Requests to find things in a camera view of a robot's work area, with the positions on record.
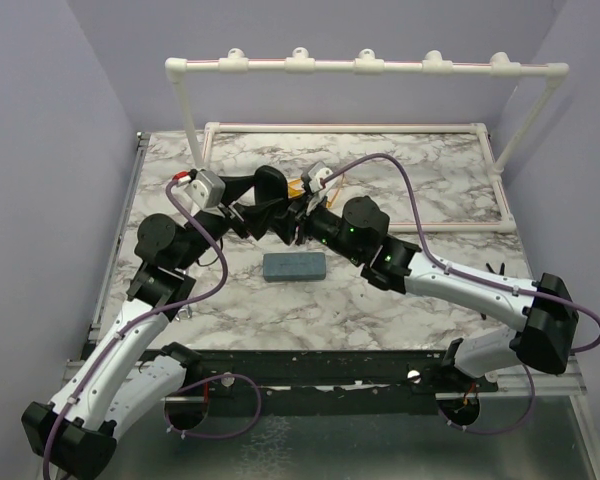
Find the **blue-grey glasses case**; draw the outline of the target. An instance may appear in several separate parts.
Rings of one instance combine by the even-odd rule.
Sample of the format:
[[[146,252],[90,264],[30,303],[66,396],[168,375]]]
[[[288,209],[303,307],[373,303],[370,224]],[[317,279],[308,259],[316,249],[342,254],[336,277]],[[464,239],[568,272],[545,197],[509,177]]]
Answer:
[[[326,278],[326,257],[319,252],[267,253],[263,256],[267,282],[308,282]]]

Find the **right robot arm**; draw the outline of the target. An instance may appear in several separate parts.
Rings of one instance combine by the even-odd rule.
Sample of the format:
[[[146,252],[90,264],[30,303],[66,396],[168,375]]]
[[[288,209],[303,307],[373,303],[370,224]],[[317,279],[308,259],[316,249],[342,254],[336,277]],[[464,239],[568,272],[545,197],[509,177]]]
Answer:
[[[340,215],[306,195],[275,200],[272,210],[270,228],[285,243],[318,241],[360,267],[379,290],[438,298],[502,323],[498,331],[451,343],[439,367],[447,389],[461,391],[515,365],[565,372],[578,315],[560,278],[505,278],[430,259],[423,247],[390,235],[388,215],[367,196],[347,201]]]

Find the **black glasses case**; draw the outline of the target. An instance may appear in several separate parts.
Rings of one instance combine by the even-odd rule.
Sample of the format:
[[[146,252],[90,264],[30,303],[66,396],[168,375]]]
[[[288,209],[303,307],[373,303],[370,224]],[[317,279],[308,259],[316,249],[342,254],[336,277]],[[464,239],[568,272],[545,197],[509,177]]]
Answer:
[[[254,200],[257,207],[274,207],[279,198],[288,196],[285,176],[269,165],[259,167],[254,174]]]

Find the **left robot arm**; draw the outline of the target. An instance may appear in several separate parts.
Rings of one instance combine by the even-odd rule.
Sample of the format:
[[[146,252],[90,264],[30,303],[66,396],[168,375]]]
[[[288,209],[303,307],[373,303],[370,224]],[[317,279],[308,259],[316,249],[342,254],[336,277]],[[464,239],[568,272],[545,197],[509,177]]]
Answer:
[[[96,478],[119,438],[160,397],[171,389],[186,395],[198,388],[200,369],[169,356],[134,380],[127,376],[182,308],[225,287],[224,235],[233,230],[256,238],[266,231],[264,213],[237,210],[238,199],[256,179],[191,170],[168,183],[166,196],[185,224],[161,213],[140,223],[134,253],[141,264],[115,321],[73,378],[50,401],[33,402],[22,415],[44,478],[53,467],[67,477]]]

